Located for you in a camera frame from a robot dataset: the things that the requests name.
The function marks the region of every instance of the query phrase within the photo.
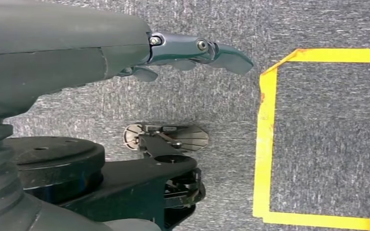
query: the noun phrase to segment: gray carpet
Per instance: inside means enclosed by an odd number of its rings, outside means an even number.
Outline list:
[[[332,231],[251,216],[259,74],[296,48],[370,47],[370,1],[52,0],[135,14],[154,31],[204,36],[252,57],[245,76],[155,68],[152,83],[114,78],[44,96],[7,122],[16,136],[65,135],[103,144],[109,160],[133,122],[193,123],[211,144],[199,161],[207,198],[178,231]],[[280,68],[271,210],[370,217],[370,64]]]

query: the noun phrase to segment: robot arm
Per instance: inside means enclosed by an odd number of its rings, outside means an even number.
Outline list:
[[[3,145],[8,117],[63,88],[114,76],[152,81],[151,65],[188,70],[209,64],[245,74],[252,63],[240,51],[200,37],[152,33],[141,19],[34,0],[0,0],[0,231],[153,231],[150,221],[92,222],[23,192],[13,150]]]

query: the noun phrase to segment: yellow tape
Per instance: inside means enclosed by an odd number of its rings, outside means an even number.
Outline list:
[[[266,223],[370,231],[369,218],[270,212],[277,71],[285,62],[370,63],[370,49],[297,49],[260,75],[253,216],[263,218]]]

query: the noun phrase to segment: screw head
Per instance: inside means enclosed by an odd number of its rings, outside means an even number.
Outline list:
[[[134,138],[132,141],[131,141],[133,144],[139,144],[140,143],[140,139],[138,137]]]
[[[161,38],[160,38],[160,37],[154,36],[154,37],[151,37],[151,38],[149,39],[149,43],[150,43],[151,45],[159,45],[159,44],[161,44],[161,43],[162,43],[162,40],[161,40]]]
[[[206,51],[208,49],[208,44],[203,40],[199,40],[197,42],[197,47],[200,51]]]

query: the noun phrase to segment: gray plastic housing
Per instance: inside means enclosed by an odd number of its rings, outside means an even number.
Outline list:
[[[0,231],[156,231],[150,221],[92,222],[23,193],[8,117],[63,88],[111,78],[150,53],[150,28],[119,13],[34,0],[0,0]],[[137,227],[130,229],[127,224]]]

